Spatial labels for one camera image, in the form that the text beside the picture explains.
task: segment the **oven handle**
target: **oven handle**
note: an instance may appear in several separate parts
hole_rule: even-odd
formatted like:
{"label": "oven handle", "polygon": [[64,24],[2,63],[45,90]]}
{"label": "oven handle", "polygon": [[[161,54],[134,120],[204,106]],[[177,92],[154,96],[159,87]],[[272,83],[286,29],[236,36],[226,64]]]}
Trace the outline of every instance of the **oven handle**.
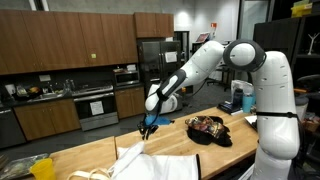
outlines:
{"label": "oven handle", "polygon": [[114,96],[113,92],[111,93],[105,93],[105,94],[99,94],[99,95],[93,95],[93,96],[88,96],[88,97],[82,97],[82,98],[76,98],[73,99],[74,102],[80,102],[80,101],[87,101],[87,100],[93,100],[93,99],[99,99],[102,97],[110,97]]}

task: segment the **backsplash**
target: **backsplash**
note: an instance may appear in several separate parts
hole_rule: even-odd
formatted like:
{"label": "backsplash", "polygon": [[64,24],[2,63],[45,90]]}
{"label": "backsplash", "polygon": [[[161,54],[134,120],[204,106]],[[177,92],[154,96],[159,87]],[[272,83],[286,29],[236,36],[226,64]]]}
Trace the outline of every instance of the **backsplash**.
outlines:
{"label": "backsplash", "polygon": [[[49,72],[35,72],[26,74],[16,75],[4,75],[0,76],[0,93],[2,98],[9,97],[9,94],[5,88],[6,84],[28,86],[45,87],[50,84],[63,83],[66,79],[72,79],[77,83],[100,81],[100,80],[111,80],[114,82],[113,69],[126,68],[126,65],[119,66],[104,66],[104,67],[91,67],[91,68],[80,68],[80,69],[68,69],[59,71]],[[39,75],[50,75],[51,81],[40,82]]]}

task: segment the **yellow container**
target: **yellow container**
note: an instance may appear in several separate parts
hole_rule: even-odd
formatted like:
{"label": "yellow container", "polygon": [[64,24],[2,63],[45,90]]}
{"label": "yellow container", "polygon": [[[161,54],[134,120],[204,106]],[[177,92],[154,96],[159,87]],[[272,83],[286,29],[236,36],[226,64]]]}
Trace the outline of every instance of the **yellow container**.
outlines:
{"label": "yellow container", "polygon": [[30,172],[34,175],[36,180],[56,180],[51,158],[42,159],[35,163],[30,168]]}
{"label": "yellow container", "polygon": [[291,17],[301,17],[303,15],[311,14],[312,3],[292,7],[291,11],[292,11]]}

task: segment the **kitchen sink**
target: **kitchen sink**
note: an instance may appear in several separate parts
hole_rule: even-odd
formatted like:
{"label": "kitchen sink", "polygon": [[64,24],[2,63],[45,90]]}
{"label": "kitchen sink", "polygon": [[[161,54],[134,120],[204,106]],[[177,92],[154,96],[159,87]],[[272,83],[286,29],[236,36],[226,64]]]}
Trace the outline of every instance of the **kitchen sink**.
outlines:
{"label": "kitchen sink", "polygon": [[48,99],[55,99],[59,97],[63,97],[65,93],[63,94],[56,94],[56,93],[47,93],[47,94],[41,94],[36,98],[30,99],[28,102],[35,102],[35,101],[44,101]]}

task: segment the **white cloth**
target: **white cloth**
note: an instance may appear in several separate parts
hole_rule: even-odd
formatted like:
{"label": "white cloth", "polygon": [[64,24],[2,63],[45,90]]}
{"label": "white cloth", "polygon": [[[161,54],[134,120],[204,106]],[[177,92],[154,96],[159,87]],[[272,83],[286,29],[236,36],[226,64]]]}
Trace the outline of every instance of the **white cloth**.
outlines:
{"label": "white cloth", "polygon": [[142,154],[144,142],[138,142],[130,148],[118,148],[119,159],[104,171],[112,180],[197,180],[197,156],[149,156]]}

